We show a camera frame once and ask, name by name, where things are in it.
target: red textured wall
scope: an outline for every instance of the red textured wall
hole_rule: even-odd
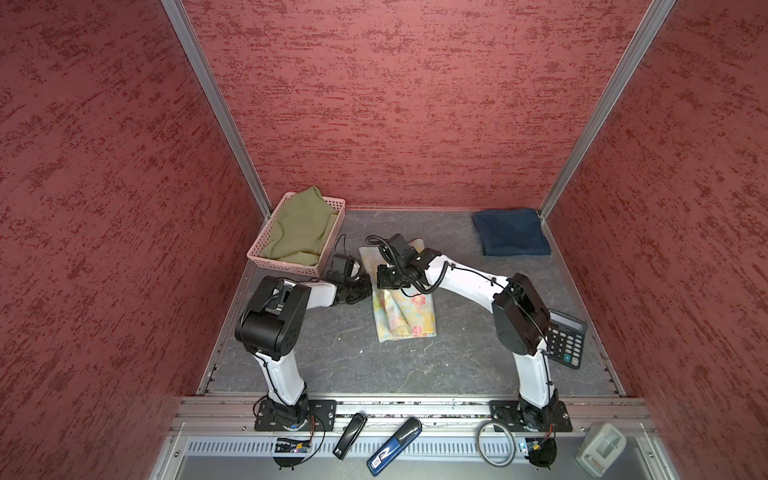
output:
[[[768,472],[768,4],[678,0],[550,217],[685,479]]]
[[[267,193],[538,207],[650,0],[188,0]]]
[[[159,1],[4,2],[0,71],[0,478],[146,478],[256,204]]]

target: calculator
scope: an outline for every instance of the calculator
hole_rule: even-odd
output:
[[[584,352],[587,324],[556,310],[549,310],[549,320],[547,356],[557,363],[578,369]]]

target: floral cloth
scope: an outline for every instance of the floral cloth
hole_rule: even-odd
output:
[[[424,240],[413,240],[411,245],[419,252],[424,250]],[[376,267],[385,263],[379,248],[360,247],[360,258],[373,284],[373,318],[379,342],[437,335],[432,295],[408,298],[400,290],[377,289]]]

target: wire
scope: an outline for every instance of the wire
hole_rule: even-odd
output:
[[[440,283],[442,283],[443,279],[445,279],[445,274],[448,272],[448,262],[444,262],[442,264],[442,270],[440,271],[438,279],[435,281],[435,283],[432,284],[432,286],[426,287],[422,285],[421,280],[419,280],[419,278],[415,276],[413,272],[406,272],[406,269],[400,260],[400,255],[395,251],[395,248],[392,246],[389,240],[384,237],[380,237],[379,235],[368,235],[366,237],[366,243],[368,245],[378,246],[379,252],[382,254],[382,257],[384,257],[384,261],[386,261],[389,265],[393,265],[395,267],[395,271],[398,275],[400,275],[401,278],[408,280],[414,288],[416,288],[420,293],[423,293],[424,295],[429,295],[430,293],[437,290],[440,286]]]
[[[547,432],[547,435],[544,435],[544,438],[541,440],[541,443],[546,442],[547,439],[549,438],[549,436],[552,435],[553,431],[554,431],[554,425],[550,423],[549,424],[549,432]]]
[[[283,397],[280,396],[280,394],[277,392],[277,387],[275,387],[275,382],[272,381],[272,376],[270,375],[270,367],[269,363],[266,362],[265,359],[261,359],[264,366],[264,371],[266,372],[267,378],[270,379],[270,385],[272,386],[272,391],[275,392],[275,395],[277,396],[277,399],[280,400],[283,405],[290,405],[290,403],[286,402]]]
[[[258,415],[256,415],[256,406],[257,406],[257,405],[259,405],[259,406],[260,406],[260,405],[261,405],[261,402],[263,402],[264,400],[266,400],[266,397],[267,397],[267,396],[266,396],[266,395],[264,395],[264,396],[262,396],[260,399],[258,399],[257,401],[255,401],[255,402],[253,403],[253,416],[254,416],[254,417],[255,417],[255,416],[258,416]]]
[[[413,298],[415,296],[424,295],[423,293],[417,293],[416,295],[409,295],[408,293],[406,293],[405,290],[402,289],[402,287],[400,287],[400,291],[402,292],[403,295],[407,296],[408,298]]]
[[[547,368],[548,352],[546,350],[539,350],[539,352],[541,352],[541,356],[544,357],[544,371],[547,373],[547,396],[549,396],[549,387],[552,385],[552,381],[549,379],[549,368]]]
[[[299,466],[299,465],[303,464],[304,462],[307,462],[313,456],[315,456],[315,454],[317,452],[319,452],[320,449],[323,447],[323,443],[326,441],[326,423],[320,417],[315,417],[314,412],[311,415],[312,415],[312,425],[315,425],[315,418],[317,418],[319,420],[319,422],[320,422],[320,425],[323,426],[323,439],[320,440],[320,445],[317,446],[317,450],[312,452],[309,456],[305,457],[304,460],[302,460],[301,462],[297,463],[295,466]]]
[[[472,273],[474,273],[475,275],[479,276],[480,278],[482,278],[482,279],[485,279],[486,281],[490,282],[490,283],[491,283],[491,285],[497,285],[497,286],[500,286],[502,289],[503,289],[503,288],[505,288],[503,285],[501,285],[499,282],[497,282],[497,281],[496,281],[496,278],[495,278],[495,277],[493,277],[493,278],[488,278],[488,277],[486,277],[485,275],[483,275],[483,274],[481,274],[481,273],[479,273],[479,272],[475,272],[474,270],[470,270],[469,268],[461,268],[460,266],[456,266],[456,264],[455,264],[455,263],[451,263],[451,270],[464,270],[465,272],[472,272]],[[517,282],[515,282],[515,281],[512,281],[512,279],[511,279],[511,278],[507,278],[507,281],[508,281],[509,283],[513,283],[513,284],[515,284],[515,285],[519,286],[520,288],[523,288],[523,286],[522,286],[520,283],[517,283]],[[515,302],[515,305],[516,305],[516,306],[517,306],[517,307],[520,309],[520,311],[521,311],[521,312],[523,312],[523,313],[525,314],[525,316],[526,316],[526,317],[528,317],[528,319],[529,319],[529,320],[531,320],[531,323],[533,323],[533,325],[536,327],[536,330],[538,330],[538,332],[541,334],[541,338],[547,338],[547,336],[544,334],[544,332],[542,332],[542,331],[541,331],[541,329],[538,327],[538,324],[537,324],[537,323],[536,323],[536,322],[533,320],[533,317],[531,317],[531,314],[530,314],[530,313],[528,313],[528,312],[527,312],[527,311],[526,311],[526,310],[525,310],[525,309],[524,309],[524,308],[523,308],[523,307],[520,305],[520,303],[518,303],[518,301],[515,299],[515,296],[514,296],[514,295],[510,295],[510,298],[512,298],[512,301],[513,301],[513,302]]]
[[[276,276],[275,278],[277,278],[278,280],[288,280],[289,282],[301,283],[301,281],[288,278],[287,276]]]
[[[485,452],[482,451],[482,445],[480,443],[480,435],[482,434],[483,430],[485,430],[491,425],[493,425],[494,427],[499,427],[502,430],[502,432],[504,432],[504,436],[507,437],[507,440],[509,441],[509,456],[503,462],[492,462],[491,459],[485,456]],[[480,425],[478,432],[475,434],[475,443],[477,444],[478,454],[480,454],[480,457],[491,466],[502,468],[511,464],[512,461],[515,460],[515,453],[517,451],[515,447],[515,440],[512,438],[512,433],[509,432],[509,428],[507,428],[507,426],[501,422],[496,422],[495,420],[491,420],[489,422],[486,422]]]
[[[312,425],[310,425],[310,447],[312,446],[312,439],[315,438],[315,416],[310,415],[312,417]]]
[[[341,240],[341,237],[344,237],[344,255],[346,255],[346,233],[342,233],[339,235],[339,238],[336,239],[336,245],[333,246],[333,252],[336,252],[336,249],[339,248],[339,240]]]

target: black mounting plate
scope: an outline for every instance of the black mounting plate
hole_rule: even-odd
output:
[[[528,432],[521,423],[522,414],[518,411],[517,400],[491,400],[488,403],[491,408],[491,417],[501,423],[505,423],[510,432]],[[571,424],[571,418],[565,409],[563,402],[554,404],[554,422],[552,430],[555,432],[573,432],[574,426]]]
[[[312,400],[310,399],[310,413],[315,417],[323,419],[326,426],[326,432],[333,430],[333,423],[336,420],[336,400]],[[274,411],[267,406],[266,402],[261,402],[259,411],[256,413],[256,423],[253,429],[257,432],[308,432],[310,423],[304,422],[296,430],[289,430],[283,427],[275,420]],[[321,432],[323,426],[315,421],[315,431]]]

